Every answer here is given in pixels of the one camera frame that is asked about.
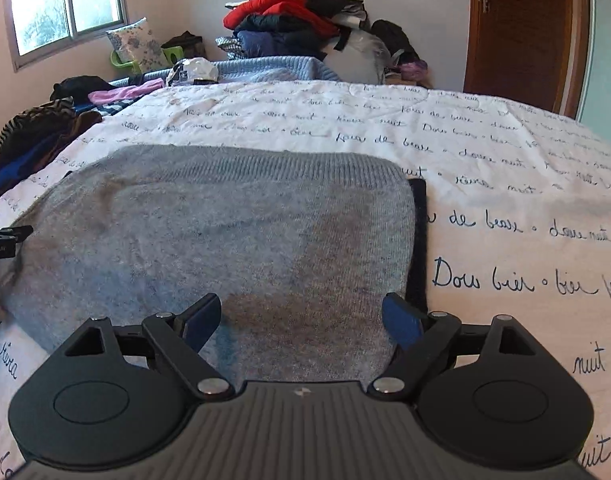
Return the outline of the white quilt with script print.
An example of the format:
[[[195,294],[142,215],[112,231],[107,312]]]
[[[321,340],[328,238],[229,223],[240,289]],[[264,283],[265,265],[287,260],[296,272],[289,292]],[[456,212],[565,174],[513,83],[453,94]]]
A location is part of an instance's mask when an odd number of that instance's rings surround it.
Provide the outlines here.
[[[507,312],[592,399],[581,462],[611,479],[611,151],[588,128],[491,96],[332,81],[162,89],[0,199],[8,226],[69,171],[130,144],[361,153],[425,180],[428,302]]]

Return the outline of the brown wooden door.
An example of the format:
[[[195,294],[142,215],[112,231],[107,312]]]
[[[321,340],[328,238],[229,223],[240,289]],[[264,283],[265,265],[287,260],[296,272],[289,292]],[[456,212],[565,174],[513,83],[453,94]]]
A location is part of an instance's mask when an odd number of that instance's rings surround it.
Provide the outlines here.
[[[574,118],[590,31],[590,0],[470,0],[464,91]]]

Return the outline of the striped black blue clothes pile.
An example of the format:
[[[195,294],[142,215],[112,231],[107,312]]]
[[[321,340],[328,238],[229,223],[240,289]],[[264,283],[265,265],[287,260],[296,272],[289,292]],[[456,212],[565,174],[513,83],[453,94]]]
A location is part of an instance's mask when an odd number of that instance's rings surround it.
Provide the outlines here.
[[[113,88],[98,76],[68,78],[54,85],[47,103],[11,118],[0,134],[0,198],[101,122],[88,96]]]

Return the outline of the pink purple garment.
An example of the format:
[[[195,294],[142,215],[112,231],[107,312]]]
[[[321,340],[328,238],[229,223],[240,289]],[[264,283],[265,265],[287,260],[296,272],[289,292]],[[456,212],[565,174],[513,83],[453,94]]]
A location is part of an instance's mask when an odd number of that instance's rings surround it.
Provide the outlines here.
[[[94,105],[108,105],[123,100],[135,100],[162,89],[165,86],[162,78],[145,81],[139,86],[116,87],[112,90],[98,90],[87,96]]]

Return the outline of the frosted glass wardrobe door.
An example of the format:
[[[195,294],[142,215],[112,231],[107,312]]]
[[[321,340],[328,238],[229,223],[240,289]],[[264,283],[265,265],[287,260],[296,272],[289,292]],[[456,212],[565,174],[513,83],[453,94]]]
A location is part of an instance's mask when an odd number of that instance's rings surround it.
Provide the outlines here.
[[[590,0],[589,62],[578,118],[611,144],[611,0]]]

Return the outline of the dark clothes heap by wall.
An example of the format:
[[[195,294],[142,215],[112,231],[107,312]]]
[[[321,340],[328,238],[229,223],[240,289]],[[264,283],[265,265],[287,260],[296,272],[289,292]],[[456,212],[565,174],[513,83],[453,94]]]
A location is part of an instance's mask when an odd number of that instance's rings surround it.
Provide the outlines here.
[[[430,86],[428,64],[403,28],[371,21],[363,0],[243,0],[226,8],[229,34],[215,43],[232,60],[305,56],[348,82]]]

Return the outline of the light blue quilted blanket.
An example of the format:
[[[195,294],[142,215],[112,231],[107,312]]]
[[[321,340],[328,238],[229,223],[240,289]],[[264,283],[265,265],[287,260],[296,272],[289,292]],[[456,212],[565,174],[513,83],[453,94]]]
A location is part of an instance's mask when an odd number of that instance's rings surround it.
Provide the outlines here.
[[[231,82],[272,81],[340,81],[340,77],[323,62],[311,56],[266,56],[265,58],[238,58],[238,60],[210,62],[205,58],[184,58],[168,70],[154,70],[142,75],[111,81],[113,87],[137,86],[155,79],[167,80],[179,68],[201,68],[209,75],[216,75],[220,84]]]

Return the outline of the aluminium frame window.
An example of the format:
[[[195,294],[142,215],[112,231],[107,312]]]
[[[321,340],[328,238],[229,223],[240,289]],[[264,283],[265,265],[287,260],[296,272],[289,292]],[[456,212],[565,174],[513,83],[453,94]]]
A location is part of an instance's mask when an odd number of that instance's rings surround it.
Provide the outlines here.
[[[5,0],[15,70],[127,23],[125,0]]]

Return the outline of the red jacket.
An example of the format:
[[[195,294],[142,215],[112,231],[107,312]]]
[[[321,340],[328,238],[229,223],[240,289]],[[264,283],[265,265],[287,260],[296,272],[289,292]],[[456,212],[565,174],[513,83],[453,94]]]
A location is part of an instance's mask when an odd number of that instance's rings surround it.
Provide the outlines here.
[[[337,36],[338,27],[328,18],[321,18],[307,9],[307,0],[249,0],[230,10],[223,18],[223,26],[234,30],[249,15],[288,15],[311,25],[319,37],[329,39]]]

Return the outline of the white plastic bag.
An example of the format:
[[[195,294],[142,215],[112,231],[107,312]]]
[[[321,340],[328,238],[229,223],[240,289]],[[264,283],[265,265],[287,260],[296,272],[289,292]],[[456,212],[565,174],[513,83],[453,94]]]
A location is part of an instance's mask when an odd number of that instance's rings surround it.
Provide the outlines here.
[[[184,58],[178,61],[165,79],[168,87],[203,86],[217,83],[218,68],[206,58]]]

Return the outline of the grey and navy knit sweater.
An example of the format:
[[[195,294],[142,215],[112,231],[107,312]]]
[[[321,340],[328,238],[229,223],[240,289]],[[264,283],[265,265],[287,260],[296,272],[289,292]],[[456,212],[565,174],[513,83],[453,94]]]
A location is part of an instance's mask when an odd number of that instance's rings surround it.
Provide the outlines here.
[[[133,145],[64,178],[21,218],[0,306],[45,350],[85,320],[132,325],[220,298],[202,358],[245,380],[368,382],[392,359],[381,303],[404,292],[409,180],[387,160]]]

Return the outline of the floral white pillow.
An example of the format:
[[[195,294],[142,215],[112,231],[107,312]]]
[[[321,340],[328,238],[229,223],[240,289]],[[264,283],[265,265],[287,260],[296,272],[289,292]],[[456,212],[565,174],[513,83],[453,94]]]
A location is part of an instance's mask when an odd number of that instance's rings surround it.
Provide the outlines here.
[[[168,68],[161,44],[156,40],[147,18],[108,30],[106,35],[113,51],[118,52],[121,60],[136,61],[143,73]]]

